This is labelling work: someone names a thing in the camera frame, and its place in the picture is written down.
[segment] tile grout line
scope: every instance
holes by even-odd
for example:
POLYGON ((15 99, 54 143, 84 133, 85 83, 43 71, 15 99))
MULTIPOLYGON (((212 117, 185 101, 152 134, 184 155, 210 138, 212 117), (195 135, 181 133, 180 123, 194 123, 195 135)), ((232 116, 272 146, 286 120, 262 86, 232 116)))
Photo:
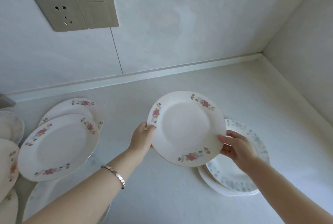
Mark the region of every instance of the tile grout line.
POLYGON ((123 73, 123 68, 122 68, 122 64, 120 63, 120 59, 119 59, 119 55, 118 55, 118 50, 117 50, 117 47, 116 47, 116 43, 114 41, 114 37, 113 37, 113 33, 112 33, 112 29, 110 28, 110 31, 111 31, 111 36, 112 36, 112 40, 113 40, 113 44, 114 44, 114 48, 116 49, 116 53, 117 53, 117 57, 118 57, 118 62, 119 62, 119 66, 120 66, 120 70, 122 71, 122 74, 123 73))

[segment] bracelet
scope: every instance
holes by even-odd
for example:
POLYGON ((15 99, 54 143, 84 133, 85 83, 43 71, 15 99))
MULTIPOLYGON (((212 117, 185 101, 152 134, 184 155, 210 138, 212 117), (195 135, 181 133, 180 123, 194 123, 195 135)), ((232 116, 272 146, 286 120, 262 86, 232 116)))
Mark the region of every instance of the bracelet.
POLYGON ((118 177, 118 179, 120 180, 120 182, 122 183, 122 189, 125 188, 125 180, 123 179, 123 177, 121 175, 119 175, 114 169, 112 169, 110 166, 107 165, 103 165, 101 168, 106 168, 109 171, 111 171, 114 175, 116 175, 116 177, 118 177))

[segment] power socket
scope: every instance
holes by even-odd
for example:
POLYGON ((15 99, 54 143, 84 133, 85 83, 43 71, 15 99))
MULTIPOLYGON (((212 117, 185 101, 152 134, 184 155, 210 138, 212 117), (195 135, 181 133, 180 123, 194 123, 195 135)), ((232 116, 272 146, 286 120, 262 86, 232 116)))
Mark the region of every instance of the power socket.
POLYGON ((35 0, 56 32, 88 29, 77 0, 35 0))

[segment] person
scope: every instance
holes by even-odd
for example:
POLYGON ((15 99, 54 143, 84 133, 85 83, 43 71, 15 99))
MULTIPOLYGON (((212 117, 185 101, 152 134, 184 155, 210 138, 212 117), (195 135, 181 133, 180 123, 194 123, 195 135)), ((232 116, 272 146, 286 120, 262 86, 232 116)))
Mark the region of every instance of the person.
MULTIPOLYGON (((142 123, 134 131, 130 146, 107 165, 127 180, 141 163, 152 143, 154 126, 142 123)), ((221 154, 231 158, 256 184, 262 195, 286 224, 333 223, 333 216, 311 201, 270 165, 262 161, 246 137, 227 131, 218 135, 221 154)), ((123 187, 123 183, 106 168, 58 197, 25 224, 94 224, 123 187)))

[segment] white countertop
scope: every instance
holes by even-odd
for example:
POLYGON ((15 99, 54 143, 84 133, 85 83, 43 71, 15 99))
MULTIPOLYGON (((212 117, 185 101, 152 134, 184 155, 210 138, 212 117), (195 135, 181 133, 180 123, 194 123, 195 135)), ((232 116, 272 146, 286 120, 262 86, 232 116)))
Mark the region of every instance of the white countertop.
MULTIPOLYGON (((298 100, 261 60, 25 101, 8 110, 24 119, 27 137, 59 102, 76 97, 94 100, 105 116, 95 153, 106 163, 127 148, 154 102, 177 90, 202 93, 226 118, 251 127, 264 141, 272 166, 333 214, 332 142, 321 136, 298 100)), ((22 177, 15 184, 17 223, 34 185, 22 177)), ((204 183, 196 168, 173 165, 151 150, 112 202, 105 223, 283 222, 261 194, 223 197, 204 183)))

